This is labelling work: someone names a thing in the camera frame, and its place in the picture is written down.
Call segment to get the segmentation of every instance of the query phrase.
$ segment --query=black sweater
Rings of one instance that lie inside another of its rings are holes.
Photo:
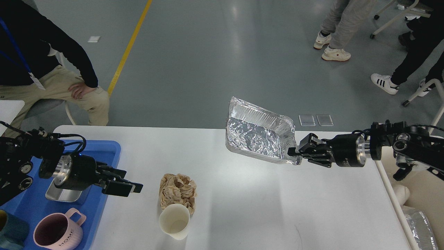
[[[0,0],[0,17],[36,78],[43,77],[59,65],[55,56],[48,56],[51,44],[80,71],[88,87],[97,87],[97,76],[85,50],[46,17],[20,0]],[[0,85],[32,84],[28,71],[1,25],[0,50],[16,62],[0,54]]]

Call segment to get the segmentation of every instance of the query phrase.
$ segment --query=blue lanyard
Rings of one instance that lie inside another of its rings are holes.
[[[28,63],[26,62],[22,52],[20,51],[19,46],[17,45],[16,41],[14,40],[14,37],[12,36],[11,32],[9,31],[8,27],[6,26],[6,23],[4,23],[3,19],[0,17],[0,24],[3,27],[3,29],[6,31],[6,34],[8,35],[9,39],[11,40],[12,45],[14,46],[14,48],[17,51],[17,54],[20,57],[20,60],[22,61],[24,67],[26,68],[26,70],[28,71],[28,73],[31,73],[31,68],[29,67]],[[4,56],[6,59],[10,60],[11,62],[13,62],[15,65],[19,66],[19,64],[17,62],[15,62],[13,59],[11,59],[9,56],[6,55],[5,52],[0,50],[0,54],[2,56]]]

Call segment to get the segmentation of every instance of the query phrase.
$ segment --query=person's hand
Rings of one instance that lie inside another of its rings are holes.
[[[94,91],[95,88],[90,88],[88,86],[86,86],[86,84],[84,82],[82,83],[76,83],[71,85],[71,87],[68,88],[68,91],[72,91],[72,98],[78,100],[78,99],[82,99],[82,97],[85,94],[88,94],[89,92]]]

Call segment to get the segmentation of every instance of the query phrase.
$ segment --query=crumpled foil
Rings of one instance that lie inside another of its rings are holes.
[[[197,197],[196,183],[186,175],[166,173],[160,180],[159,199],[162,210],[168,205],[179,203],[186,206],[190,214],[193,214],[195,197]]]
[[[272,163],[299,165],[302,160],[287,154],[288,148],[296,147],[290,117],[235,97],[230,101],[225,145],[231,152]]]
[[[412,207],[402,206],[410,230],[421,250],[438,250],[435,235],[425,214]]]

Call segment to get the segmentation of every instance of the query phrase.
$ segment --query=lanyard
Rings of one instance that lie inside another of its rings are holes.
[[[0,17],[0,25],[3,27],[3,29],[5,30],[6,34],[8,35],[9,39],[11,40],[12,45],[14,46],[14,48],[17,51],[17,54],[20,57],[20,61],[22,61],[23,66],[26,68],[26,70],[29,73],[29,76],[31,77],[32,81],[37,85],[37,87],[39,89],[45,90],[45,88],[43,87],[43,85],[40,83],[40,81],[32,74],[31,72],[31,68],[29,67],[28,63],[25,60],[25,57],[23,56],[22,52],[20,51],[19,46],[16,43],[16,40],[14,40],[14,37],[12,36],[11,32],[9,31],[8,27],[6,26],[6,23],[4,23],[3,19]],[[17,62],[15,62],[13,59],[11,59],[10,57],[8,57],[6,55],[5,52],[0,50],[0,54],[2,56],[4,56],[6,59],[10,60],[11,62],[13,62],[15,65],[19,66],[19,64]]]
[[[25,68],[28,71],[28,73],[31,73],[31,68],[29,67],[28,63],[26,62],[22,52],[20,51],[19,46],[17,45],[16,41],[14,40],[14,37],[12,36],[12,34],[9,31],[8,27],[6,26],[6,23],[4,23],[4,21],[3,21],[3,19],[1,17],[0,17],[0,24],[3,27],[3,29],[6,31],[6,34],[8,35],[9,39],[11,40],[12,45],[16,49],[17,54],[19,55],[20,60],[23,63],[23,66],[25,66]],[[8,59],[11,62],[13,62],[15,65],[18,65],[18,63],[16,63],[14,60],[12,60],[10,57],[8,57],[3,51],[0,51],[0,54],[2,54],[4,57],[6,57],[6,59]]]

